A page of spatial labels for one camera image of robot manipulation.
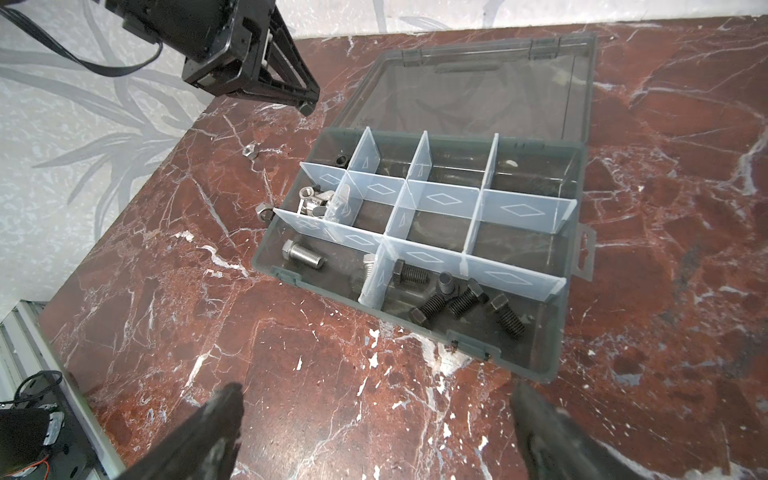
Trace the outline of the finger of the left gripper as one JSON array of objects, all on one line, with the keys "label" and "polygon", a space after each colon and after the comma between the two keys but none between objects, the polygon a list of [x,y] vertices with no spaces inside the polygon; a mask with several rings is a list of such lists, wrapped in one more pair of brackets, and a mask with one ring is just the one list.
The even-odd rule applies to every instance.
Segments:
[{"label": "finger of the left gripper", "polygon": [[295,108],[302,115],[311,115],[318,102],[318,93],[277,81],[256,81],[239,89],[242,98],[280,104]]},{"label": "finger of the left gripper", "polygon": [[272,34],[267,53],[267,73],[270,81],[306,88],[320,95],[320,86],[310,73],[277,7],[270,14]]}]

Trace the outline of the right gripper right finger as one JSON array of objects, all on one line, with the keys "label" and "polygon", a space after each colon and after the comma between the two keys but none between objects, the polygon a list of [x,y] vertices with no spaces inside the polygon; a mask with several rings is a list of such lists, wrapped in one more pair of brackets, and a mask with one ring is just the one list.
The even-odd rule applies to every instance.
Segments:
[{"label": "right gripper right finger", "polygon": [[630,468],[535,389],[519,383],[511,407],[530,479],[628,479]]}]

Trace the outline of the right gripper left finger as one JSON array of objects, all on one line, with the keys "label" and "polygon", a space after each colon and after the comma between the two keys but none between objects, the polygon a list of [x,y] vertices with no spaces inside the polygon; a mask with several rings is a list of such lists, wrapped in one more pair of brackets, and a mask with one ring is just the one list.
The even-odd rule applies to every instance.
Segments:
[{"label": "right gripper left finger", "polygon": [[229,479],[240,450],[243,416],[242,385],[231,382],[119,477]]}]

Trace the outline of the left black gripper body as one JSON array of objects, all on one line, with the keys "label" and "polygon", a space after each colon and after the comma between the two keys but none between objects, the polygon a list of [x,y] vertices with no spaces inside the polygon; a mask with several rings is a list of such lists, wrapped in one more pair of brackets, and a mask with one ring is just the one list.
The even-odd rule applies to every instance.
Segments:
[{"label": "left black gripper body", "polygon": [[275,1],[218,1],[220,20],[203,56],[187,57],[182,79],[214,96],[238,96],[258,79]]}]

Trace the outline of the grey plastic compartment organizer box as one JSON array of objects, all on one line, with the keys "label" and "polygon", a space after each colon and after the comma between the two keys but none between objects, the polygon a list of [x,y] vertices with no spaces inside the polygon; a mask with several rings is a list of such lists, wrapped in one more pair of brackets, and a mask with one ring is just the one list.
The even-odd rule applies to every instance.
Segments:
[{"label": "grey plastic compartment organizer box", "polygon": [[[579,212],[596,56],[593,33],[381,54],[301,163],[253,267],[517,375],[553,380],[571,280],[594,271],[596,234]],[[339,155],[346,168],[335,165]],[[350,215],[300,215],[299,190],[312,185],[348,185]],[[289,239],[324,266],[286,261]],[[365,283],[368,253],[377,260]],[[428,270],[430,282],[396,285],[398,259]],[[441,272],[454,276],[458,295],[475,279],[489,299],[461,318],[446,306],[417,325],[409,312]],[[520,339],[488,314],[499,293],[525,323]]]}]

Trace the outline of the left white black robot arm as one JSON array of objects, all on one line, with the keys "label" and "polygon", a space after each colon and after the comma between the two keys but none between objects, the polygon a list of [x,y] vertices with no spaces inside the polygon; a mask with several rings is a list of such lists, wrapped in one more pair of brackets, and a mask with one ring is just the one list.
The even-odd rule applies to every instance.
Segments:
[{"label": "left white black robot arm", "polygon": [[126,31],[185,58],[182,78],[215,97],[261,101],[311,115],[320,86],[273,1],[122,0],[104,7]]}]

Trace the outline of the silver screws inside organizer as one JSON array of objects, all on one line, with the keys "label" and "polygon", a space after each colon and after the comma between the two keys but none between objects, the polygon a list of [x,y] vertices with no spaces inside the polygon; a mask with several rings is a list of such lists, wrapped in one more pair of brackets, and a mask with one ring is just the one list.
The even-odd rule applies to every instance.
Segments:
[{"label": "silver screws inside organizer", "polygon": [[336,190],[320,190],[318,185],[299,190],[297,212],[313,218],[341,222],[351,213],[351,188],[343,185]]}]

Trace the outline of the pile of black nuts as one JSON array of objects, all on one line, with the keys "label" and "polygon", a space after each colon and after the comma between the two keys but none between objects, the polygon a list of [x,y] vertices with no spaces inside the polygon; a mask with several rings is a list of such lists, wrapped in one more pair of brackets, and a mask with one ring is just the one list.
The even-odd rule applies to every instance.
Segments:
[{"label": "pile of black nuts", "polygon": [[269,224],[275,216],[274,207],[268,203],[261,203],[256,208],[257,217],[265,224]]}]

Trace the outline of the silver hex nut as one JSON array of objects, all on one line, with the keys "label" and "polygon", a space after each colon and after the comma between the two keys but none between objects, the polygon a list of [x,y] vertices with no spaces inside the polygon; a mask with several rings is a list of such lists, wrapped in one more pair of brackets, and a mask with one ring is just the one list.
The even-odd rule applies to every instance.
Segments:
[{"label": "silver hex nut", "polygon": [[251,142],[245,145],[242,149],[242,155],[249,160],[256,159],[259,155],[259,152],[259,145],[256,142]]}]

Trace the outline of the black bolt in organizer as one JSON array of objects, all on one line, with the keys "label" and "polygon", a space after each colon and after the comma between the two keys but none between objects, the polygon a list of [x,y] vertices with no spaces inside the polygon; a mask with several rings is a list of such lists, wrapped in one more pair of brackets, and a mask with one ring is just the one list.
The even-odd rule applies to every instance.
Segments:
[{"label": "black bolt in organizer", "polygon": [[487,307],[490,317],[498,323],[512,339],[520,339],[525,334],[526,326],[518,314],[511,308],[507,296],[499,293],[493,296]]},{"label": "black bolt in organizer", "polygon": [[398,259],[393,267],[392,281],[396,285],[427,285],[430,282],[430,273],[423,268],[407,264],[403,259]]},{"label": "black bolt in organizer", "polygon": [[485,304],[488,299],[488,294],[479,282],[475,279],[469,279],[466,283],[466,289],[453,298],[447,304],[447,308],[454,318],[461,318],[474,306]]},{"label": "black bolt in organizer", "polygon": [[425,324],[439,314],[458,293],[459,286],[454,276],[450,272],[441,272],[430,297],[409,312],[410,320],[417,325]]}]

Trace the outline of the silver bolt in organizer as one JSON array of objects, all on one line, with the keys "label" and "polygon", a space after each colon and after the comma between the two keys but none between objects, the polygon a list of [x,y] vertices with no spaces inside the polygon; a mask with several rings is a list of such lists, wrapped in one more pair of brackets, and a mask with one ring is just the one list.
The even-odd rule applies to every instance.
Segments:
[{"label": "silver bolt in organizer", "polygon": [[364,282],[367,283],[369,280],[371,280],[374,276],[375,266],[376,266],[376,260],[377,255],[373,253],[368,253],[363,256],[363,267],[364,267]]},{"label": "silver bolt in organizer", "polygon": [[283,244],[281,252],[286,261],[298,262],[315,270],[320,270],[326,262],[322,255],[291,239]]}]

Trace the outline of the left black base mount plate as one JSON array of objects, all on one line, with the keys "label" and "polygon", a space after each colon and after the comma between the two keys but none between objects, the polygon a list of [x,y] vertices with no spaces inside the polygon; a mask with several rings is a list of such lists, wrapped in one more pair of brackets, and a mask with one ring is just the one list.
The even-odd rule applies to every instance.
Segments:
[{"label": "left black base mount plate", "polygon": [[86,479],[99,471],[62,381],[62,372],[41,370],[1,403],[3,479]]}]

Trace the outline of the aluminium front rail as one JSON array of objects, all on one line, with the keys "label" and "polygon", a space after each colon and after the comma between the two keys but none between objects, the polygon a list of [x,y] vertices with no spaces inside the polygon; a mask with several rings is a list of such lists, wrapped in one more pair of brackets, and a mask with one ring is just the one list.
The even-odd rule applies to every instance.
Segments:
[{"label": "aluminium front rail", "polygon": [[30,467],[10,479],[115,479],[123,461],[48,340],[45,305],[22,300],[1,319],[1,407],[41,409],[50,427]]}]

